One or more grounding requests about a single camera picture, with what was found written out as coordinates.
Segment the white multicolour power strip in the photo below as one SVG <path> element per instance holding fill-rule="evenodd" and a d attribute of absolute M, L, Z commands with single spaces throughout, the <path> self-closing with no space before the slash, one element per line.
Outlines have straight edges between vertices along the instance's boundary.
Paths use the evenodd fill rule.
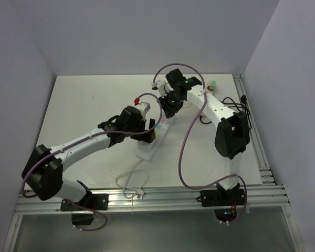
<path fill-rule="evenodd" d="M 138 142 L 135 156 L 138 159 L 150 162 L 156 153 L 158 147 L 162 143 L 162 140 L 167 135 L 176 117 L 167 119 L 165 116 L 162 117 L 160 123 L 154 129 L 155 140 L 152 143 Z"/>

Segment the beige red power strip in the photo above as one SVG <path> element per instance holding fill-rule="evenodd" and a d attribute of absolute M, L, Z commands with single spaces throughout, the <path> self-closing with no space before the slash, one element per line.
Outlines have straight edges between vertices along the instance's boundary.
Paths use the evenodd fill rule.
<path fill-rule="evenodd" d="M 214 90 L 215 90 L 215 85 L 214 84 L 210 84 L 210 85 L 208 85 L 207 86 L 207 90 L 209 91 L 209 92 L 213 92 Z"/>

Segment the green usb charger plug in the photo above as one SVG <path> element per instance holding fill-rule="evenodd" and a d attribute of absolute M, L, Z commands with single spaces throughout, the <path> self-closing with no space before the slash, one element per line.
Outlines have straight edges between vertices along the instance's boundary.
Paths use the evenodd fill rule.
<path fill-rule="evenodd" d="M 209 90 L 213 91 L 215 89 L 216 85 L 217 85 L 217 82 L 215 80 L 211 81 L 210 85 L 208 86 Z"/>

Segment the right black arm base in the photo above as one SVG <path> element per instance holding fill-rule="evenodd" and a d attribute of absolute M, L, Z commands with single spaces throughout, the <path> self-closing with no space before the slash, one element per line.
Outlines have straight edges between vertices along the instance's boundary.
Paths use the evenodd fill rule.
<path fill-rule="evenodd" d="M 246 209 L 247 190 L 241 188 L 239 183 L 229 190 L 225 190 L 222 186 L 217 185 L 217 188 L 214 190 L 200 191 L 196 201 L 202 207 L 218 207 L 218 209 L 214 209 L 218 222 L 229 225 L 238 218 L 237 207 L 242 206 L 242 211 Z"/>

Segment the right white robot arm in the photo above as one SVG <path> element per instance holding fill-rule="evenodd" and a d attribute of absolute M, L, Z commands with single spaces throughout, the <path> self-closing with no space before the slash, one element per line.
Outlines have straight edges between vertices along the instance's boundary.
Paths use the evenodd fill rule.
<path fill-rule="evenodd" d="M 227 205 L 235 198 L 233 189 L 242 181 L 239 177 L 240 161 L 250 143 L 248 116 L 215 98 L 206 88 L 202 75 L 186 78 L 176 68 L 165 78 L 165 81 L 153 79 L 152 89 L 160 93 L 159 101 L 167 118 L 174 117 L 187 101 L 199 109 L 199 115 L 205 114 L 215 126 L 215 148 L 225 159 L 225 175 L 216 181 L 221 187 L 216 194 L 217 200 Z"/>

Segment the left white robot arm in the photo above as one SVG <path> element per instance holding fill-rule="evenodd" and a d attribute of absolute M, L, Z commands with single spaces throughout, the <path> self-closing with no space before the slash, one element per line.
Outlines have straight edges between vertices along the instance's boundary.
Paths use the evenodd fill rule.
<path fill-rule="evenodd" d="M 87 209 L 92 203 L 91 191 L 81 181 L 64 179 L 64 171 L 95 152 L 123 142 L 127 137 L 152 143 L 155 140 L 155 120 L 150 120 L 149 129 L 145 129 L 145 116 L 149 109 L 150 105 L 146 102 L 127 106 L 120 115 L 75 140 L 52 148 L 43 144 L 35 147 L 22 171 L 23 183 L 42 201 L 61 197 L 72 201 L 79 209 Z"/>

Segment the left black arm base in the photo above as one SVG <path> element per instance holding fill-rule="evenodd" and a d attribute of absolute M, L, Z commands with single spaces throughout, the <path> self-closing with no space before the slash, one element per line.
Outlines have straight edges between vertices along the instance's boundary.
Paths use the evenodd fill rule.
<path fill-rule="evenodd" d="M 106 211 L 108 209 L 108 202 L 108 194 L 90 194 L 78 203 L 63 199 L 60 211 L 71 212 L 71 223 L 75 228 L 91 232 L 100 230 L 106 226 L 108 218 L 100 211 Z M 87 226 L 90 226 L 97 217 L 103 217 L 104 223 L 99 227 L 87 228 Z"/>

